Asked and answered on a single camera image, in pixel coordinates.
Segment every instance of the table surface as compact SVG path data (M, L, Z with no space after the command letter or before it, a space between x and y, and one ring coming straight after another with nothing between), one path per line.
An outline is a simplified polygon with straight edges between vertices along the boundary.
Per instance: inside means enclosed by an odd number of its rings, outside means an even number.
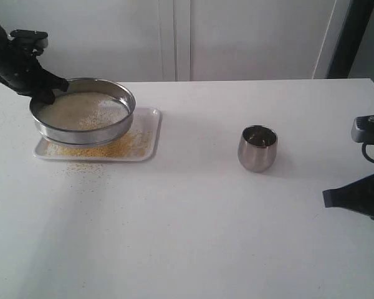
M142 163L33 157L0 85L0 298L374 298L374 221L322 198L374 173L350 137L372 81L125 86L163 113ZM262 174L237 159L253 124L279 135Z

